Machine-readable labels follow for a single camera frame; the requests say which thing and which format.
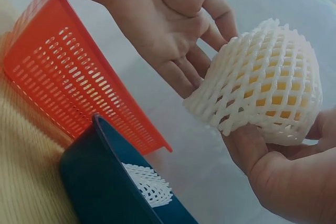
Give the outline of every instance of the white foam net in basin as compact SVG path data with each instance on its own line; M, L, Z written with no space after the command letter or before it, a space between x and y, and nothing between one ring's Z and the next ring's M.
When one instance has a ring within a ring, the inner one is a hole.
M309 42L269 19L233 38L214 57L187 110L225 136L248 123L265 141L303 141L322 103L319 65Z
M152 208L167 205L172 201L173 194L169 183L153 169L131 164L123 166Z

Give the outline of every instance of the beige fabric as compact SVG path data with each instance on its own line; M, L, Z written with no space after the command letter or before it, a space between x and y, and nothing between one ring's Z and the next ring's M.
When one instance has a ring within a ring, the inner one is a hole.
M78 223L58 173L63 149L55 141L66 137L27 106L3 74L4 32L15 17L0 0L0 223Z

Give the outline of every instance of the hand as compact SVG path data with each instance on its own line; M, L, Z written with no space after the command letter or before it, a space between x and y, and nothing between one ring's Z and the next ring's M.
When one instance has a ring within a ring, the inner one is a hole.
M104 2L138 53L183 98L200 84L208 56L201 38L215 50L237 35L225 0L108 0ZM202 11L208 11L214 23Z
M336 109L320 112L316 145L267 145L252 125L224 139L260 203L297 223L336 223Z

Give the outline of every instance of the orange plastic basket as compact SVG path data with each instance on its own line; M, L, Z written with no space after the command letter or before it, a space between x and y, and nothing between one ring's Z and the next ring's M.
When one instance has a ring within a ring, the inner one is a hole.
M27 7L8 41L4 69L73 140L99 113L141 154L172 151L67 0L34 0Z

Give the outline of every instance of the white table surface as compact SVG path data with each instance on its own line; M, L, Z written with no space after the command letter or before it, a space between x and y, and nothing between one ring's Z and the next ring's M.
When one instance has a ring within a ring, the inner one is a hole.
M22 12L31 0L12 0ZM147 158L200 224L286 224L265 210L218 134L193 119L182 100L138 56L107 11L88 0L70 0L106 58L174 152ZM240 32L267 18L289 23L316 50L324 108L335 104L336 0L229 0ZM213 50L200 45L212 57Z

